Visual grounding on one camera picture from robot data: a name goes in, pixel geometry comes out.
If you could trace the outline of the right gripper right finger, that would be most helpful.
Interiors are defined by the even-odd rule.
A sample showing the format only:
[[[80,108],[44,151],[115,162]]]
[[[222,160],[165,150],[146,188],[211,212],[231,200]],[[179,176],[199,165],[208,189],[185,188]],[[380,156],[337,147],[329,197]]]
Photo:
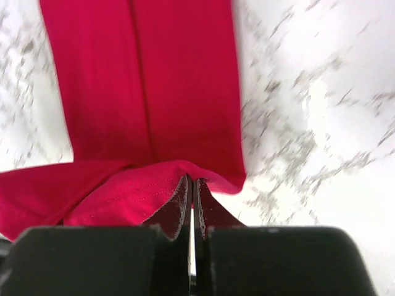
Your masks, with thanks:
[[[342,229],[249,227],[193,184],[198,295],[375,295],[360,252]]]

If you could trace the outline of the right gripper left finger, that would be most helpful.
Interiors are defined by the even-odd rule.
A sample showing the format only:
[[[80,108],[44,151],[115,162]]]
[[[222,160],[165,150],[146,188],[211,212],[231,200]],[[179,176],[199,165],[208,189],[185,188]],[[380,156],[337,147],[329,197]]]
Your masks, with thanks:
[[[140,226],[26,230],[1,263],[2,295],[189,295],[192,182]]]

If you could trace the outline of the crimson red t shirt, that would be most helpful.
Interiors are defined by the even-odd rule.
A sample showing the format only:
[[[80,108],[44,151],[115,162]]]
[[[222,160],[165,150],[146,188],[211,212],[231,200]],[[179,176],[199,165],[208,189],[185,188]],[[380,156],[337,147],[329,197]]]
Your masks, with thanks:
[[[246,178],[231,1],[41,1],[71,163],[1,174],[1,232],[134,226],[184,175]]]

